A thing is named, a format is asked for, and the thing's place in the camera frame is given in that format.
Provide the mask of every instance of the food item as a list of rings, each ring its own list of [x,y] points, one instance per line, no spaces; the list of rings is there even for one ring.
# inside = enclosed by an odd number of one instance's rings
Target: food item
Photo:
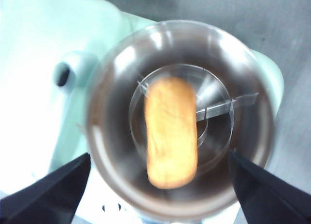
[[[189,183],[198,163],[195,91],[186,81],[161,78],[147,89],[147,173],[151,184],[174,189]]]

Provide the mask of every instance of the stainless steel bowl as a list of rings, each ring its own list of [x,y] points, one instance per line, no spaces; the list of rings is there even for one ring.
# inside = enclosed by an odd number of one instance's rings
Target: stainless steel bowl
[[[258,95],[253,105],[234,108],[231,141],[217,163],[210,164],[186,186],[160,190],[149,183],[146,162],[135,144],[130,103],[146,76],[176,64],[208,70],[230,98]],[[160,22],[128,36],[102,61],[92,80],[87,138],[103,179],[140,215],[157,221],[200,221],[233,204],[236,196],[228,174],[228,149],[236,148],[261,166],[271,151],[273,117],[256,74],[258,66],[239,40],[203,23]],[[219,100],[224,99],[221,87],[203,76],[196,90],[204,91],[210,100]],[[228,131],[227,121],[228,114],[209,119],[210,147],[225,142],[221,133]]]

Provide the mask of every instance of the white surface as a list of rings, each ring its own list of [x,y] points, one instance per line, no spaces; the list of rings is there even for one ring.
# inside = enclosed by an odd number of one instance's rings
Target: white surface
[[[121,12],[103,0],[0,4],[0,190],[11,194],[48,171],[65,100],[52,83],[54,66],[73,50],[101,58],[129,28]],[[109,27],[121,32],[105,37]],[[109,199],[103,180],[92,169],[77,215],[102,223],[109,219],[107,213],[114,213],[102,211],[103,205],[111,209],[104,204]]]

